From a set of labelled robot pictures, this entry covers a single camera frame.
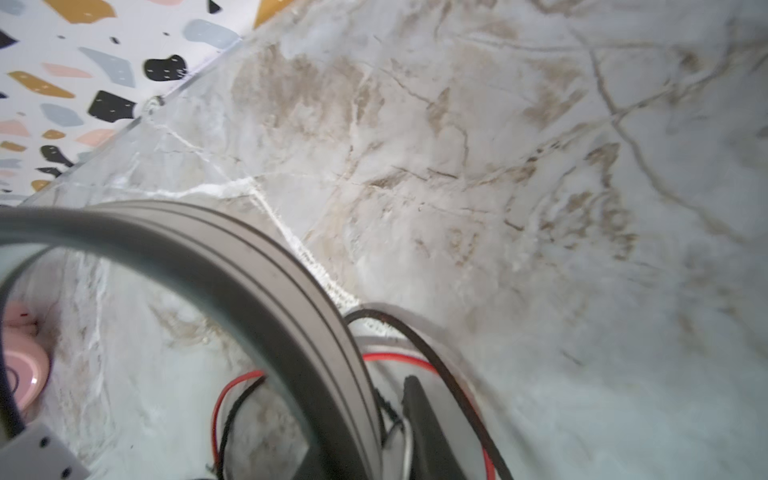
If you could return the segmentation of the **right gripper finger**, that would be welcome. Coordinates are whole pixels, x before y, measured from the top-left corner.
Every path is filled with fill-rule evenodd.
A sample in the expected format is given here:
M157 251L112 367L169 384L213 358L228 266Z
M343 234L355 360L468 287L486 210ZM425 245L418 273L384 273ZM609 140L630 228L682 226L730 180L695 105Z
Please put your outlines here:
M413 436L408 479L464 480L466 478L416 376L404 381L403 413Z

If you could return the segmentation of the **white black headphones with cable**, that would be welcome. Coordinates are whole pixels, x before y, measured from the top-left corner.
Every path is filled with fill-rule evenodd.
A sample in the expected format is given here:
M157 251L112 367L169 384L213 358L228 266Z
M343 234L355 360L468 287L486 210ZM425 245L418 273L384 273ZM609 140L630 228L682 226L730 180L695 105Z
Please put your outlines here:
M132 201L87 209L5 208L1 212L1 292L56 248L128 267L190 301L265 366L265 376L302 422L309 450L300 479L379 479L387 432L382 408L350 324L372 318L416 347L482 447L489 478L510 470L466 391L437 353L400 319L376 310L341 314L285 248L244 222L178 202Z

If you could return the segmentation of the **pink headphones with cable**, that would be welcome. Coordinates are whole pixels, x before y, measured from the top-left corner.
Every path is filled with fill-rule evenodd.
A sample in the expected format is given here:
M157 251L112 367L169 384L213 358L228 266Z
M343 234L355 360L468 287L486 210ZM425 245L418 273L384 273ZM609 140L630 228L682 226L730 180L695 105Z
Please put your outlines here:
M39 321L22 303L10 301L2 314L6 377L24 411L40 396L50 375L50 357L37 339Z

